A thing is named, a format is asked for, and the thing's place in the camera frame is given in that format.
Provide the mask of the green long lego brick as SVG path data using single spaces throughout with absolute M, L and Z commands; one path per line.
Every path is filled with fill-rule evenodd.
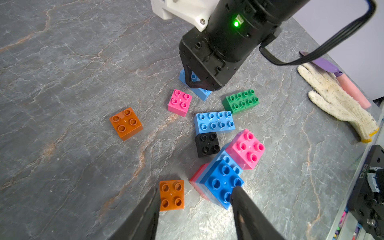
M 225 97 L 222 100 L 222 104 L 226 111 L 230 111 L 235 115 L 257 106 L 259 104 L 259 98 L 255 95 L 253 89 L 249 89 Z

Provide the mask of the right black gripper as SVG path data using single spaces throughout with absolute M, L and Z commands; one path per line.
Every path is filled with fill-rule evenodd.
M 223 88 L 256 47 L 266 47 L 281 24 L 307 1 L 219 1 L 205 30 L 193 28 L 179 44 L 191 89 Z

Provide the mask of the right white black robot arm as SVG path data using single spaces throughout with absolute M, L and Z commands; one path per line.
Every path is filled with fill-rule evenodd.
M 282 22 L 307 1 L 152 1 L 163 20 L 173 17 L 194 28 L 182 36 L 179 53 L 186 84 L 218 91 L 257 47 L 265 47 L 281 33 Z

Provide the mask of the pink lego brick top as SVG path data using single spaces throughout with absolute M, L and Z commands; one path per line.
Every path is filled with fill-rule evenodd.
M 242 170 L 253 170 L 266 147 L 248 129 L 238 133 L 226 147 L 226 152 Z

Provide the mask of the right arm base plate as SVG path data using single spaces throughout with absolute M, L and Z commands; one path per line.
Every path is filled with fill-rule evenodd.
M 375 240 L 384 238 L 384 149 L 380 145 L 371 146 L 347 207 Z

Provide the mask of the small blue lego brick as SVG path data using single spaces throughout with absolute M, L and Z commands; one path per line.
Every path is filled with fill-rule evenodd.
M 216 161 L 202 177 L 200 186 L 210 200 L 228 210 L 235 187 L 243 187 L 242 178 L 224 161 Z

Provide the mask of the red lego brick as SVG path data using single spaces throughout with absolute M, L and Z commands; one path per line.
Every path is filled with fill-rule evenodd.
M 208 164 L 203 164 L 200 166 L 200 168 L 196 171 L 196 173 L 192 176 L 192 178 L 189 180 L 190 184 L 195 188 L 195 190 L 200 194 L 202 198 L 204 198 L 207 201 L 210 201 L 210 198 L 205 194 L 205 192 L 202 190 L 200 186 L 200 181 L 202 174 L 204 170 L 206 169 Z

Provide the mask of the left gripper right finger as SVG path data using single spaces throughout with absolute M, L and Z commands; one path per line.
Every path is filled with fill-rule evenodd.
M 231 205 L 239 240 L 284 240 L 242 187 L 233 189 Z

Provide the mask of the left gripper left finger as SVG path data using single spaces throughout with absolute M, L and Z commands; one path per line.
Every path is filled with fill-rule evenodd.
M 160 193 L 151 188 L 110 240 L 154 240 L 160 214 Z

